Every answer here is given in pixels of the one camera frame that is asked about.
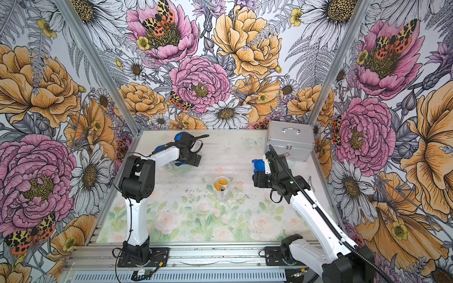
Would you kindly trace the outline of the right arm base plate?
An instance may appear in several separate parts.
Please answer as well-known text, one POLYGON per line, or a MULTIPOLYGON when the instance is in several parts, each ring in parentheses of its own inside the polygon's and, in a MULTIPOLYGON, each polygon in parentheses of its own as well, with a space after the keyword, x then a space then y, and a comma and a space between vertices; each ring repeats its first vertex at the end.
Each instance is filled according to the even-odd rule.
POLYGON ((266 266, 306 266, 291 258, 288 252, 282 252, 280 246, 265 246, 258 255, 265 259, 266 266))

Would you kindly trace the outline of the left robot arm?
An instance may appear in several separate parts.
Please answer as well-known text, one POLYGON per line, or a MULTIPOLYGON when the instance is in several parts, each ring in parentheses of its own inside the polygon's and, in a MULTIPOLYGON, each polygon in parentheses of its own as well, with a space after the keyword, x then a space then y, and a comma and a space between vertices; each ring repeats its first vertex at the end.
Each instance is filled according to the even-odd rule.
POLYGON ((147 199, 155 188, 156 171, 165 165, 190 165, 197 167, 202 156, 202 139, 208 134, 193 136, 188 132, 178 133, 174 141, 158 146, 150 155, 133 154, 126 159, 119 179, 118 189, 125 199, 127 209, 126 240, 119 255, 120 268, 149 266, 153 256, 147 230, 147 199))

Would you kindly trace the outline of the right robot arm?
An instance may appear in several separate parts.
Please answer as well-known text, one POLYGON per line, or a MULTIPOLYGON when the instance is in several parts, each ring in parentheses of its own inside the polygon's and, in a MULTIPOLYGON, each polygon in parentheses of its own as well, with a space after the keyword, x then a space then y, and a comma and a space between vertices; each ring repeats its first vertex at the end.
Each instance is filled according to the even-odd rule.
POLYGON ((284 260, 300 262, 319 275, 325 283, 372 283, 375 257, 367 247, 359 247, 349 238, 319 204, 310 185, 302 176, 292 174, 286 158, 273 147, 262 159, 252 161, 255 187, 270 189, 285 200, 308 224, 320 248, 301 235, 283 239, 284 260))

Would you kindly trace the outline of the clear plastic cup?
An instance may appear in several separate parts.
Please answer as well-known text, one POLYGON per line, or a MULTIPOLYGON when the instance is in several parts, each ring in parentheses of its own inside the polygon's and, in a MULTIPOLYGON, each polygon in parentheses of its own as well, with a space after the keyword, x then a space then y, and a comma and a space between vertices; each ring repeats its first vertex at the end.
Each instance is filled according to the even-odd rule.
POLYGON ((217 198, 217 201, 219 201, 219 202, 226 202, 227 200, 229 200, 230 195, 231 195, 231 191, 230 191, 231 182, 228 180, 227 177, 225 177, 225 176, 219 176, 219 177, 217 177, 217 178, 214 180, 214 183, 218 183, 220 179, 226 179, 226 180, 228 181, 228 185, 227 185, 227 186, 220 186, 220 187, 221 187, 221 191, 220 191, 220 192, 218 192, 218 191, 214 188, 214 195, 215 195, 215 197, 217 198))

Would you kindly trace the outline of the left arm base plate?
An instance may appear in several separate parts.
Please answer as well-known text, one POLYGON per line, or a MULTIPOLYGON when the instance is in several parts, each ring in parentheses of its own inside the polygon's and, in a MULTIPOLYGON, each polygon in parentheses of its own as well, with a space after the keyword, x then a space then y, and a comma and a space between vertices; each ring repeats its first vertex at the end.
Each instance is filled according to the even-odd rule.
POLYGON ((118 268, 160 268, 166 267, 170 249, 167 247, 149 248, 138 252, 120 253, 116 263, 118 268))

